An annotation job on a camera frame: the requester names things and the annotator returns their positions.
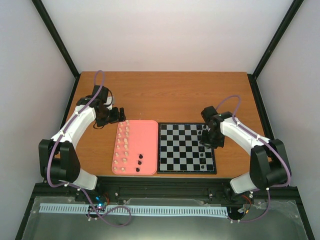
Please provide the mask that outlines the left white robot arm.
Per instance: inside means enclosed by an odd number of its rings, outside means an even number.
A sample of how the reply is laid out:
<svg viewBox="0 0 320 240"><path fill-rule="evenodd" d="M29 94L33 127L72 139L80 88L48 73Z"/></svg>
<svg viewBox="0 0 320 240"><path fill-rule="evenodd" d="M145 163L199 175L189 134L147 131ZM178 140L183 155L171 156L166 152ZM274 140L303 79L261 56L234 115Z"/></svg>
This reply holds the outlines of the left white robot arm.
<svg viewBox="0 0 320 240"><path fill-rule="evenodd" d="M86 195L95 202L103 198L104 188L97 184L96 175L81 168L76 147L91 123L101 129L126 120L124 109L113 104L112 92L105 86L95 85L91 95L77 101L74 112L59 132L40 141L40 174L47 182L59 181L58 186L86 189Z"/></svg>

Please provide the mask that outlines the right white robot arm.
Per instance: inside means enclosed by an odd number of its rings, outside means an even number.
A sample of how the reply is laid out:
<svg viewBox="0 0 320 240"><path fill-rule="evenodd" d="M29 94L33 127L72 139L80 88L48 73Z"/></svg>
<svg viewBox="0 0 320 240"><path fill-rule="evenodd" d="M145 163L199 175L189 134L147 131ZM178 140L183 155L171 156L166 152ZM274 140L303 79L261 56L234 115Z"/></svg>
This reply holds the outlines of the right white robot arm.
<svg viewBox="0 0 320 240"><path fill-rule="evenodd" d="M204 108L201 116L206 125L201 134L201 145L211 149L222 148L225 138L230 138L250 157L249 171L231 179L224 188L227 198L290 184L292 173L281 140L261 136L243 125L231 112L218 113L213 106Z"/></svg>

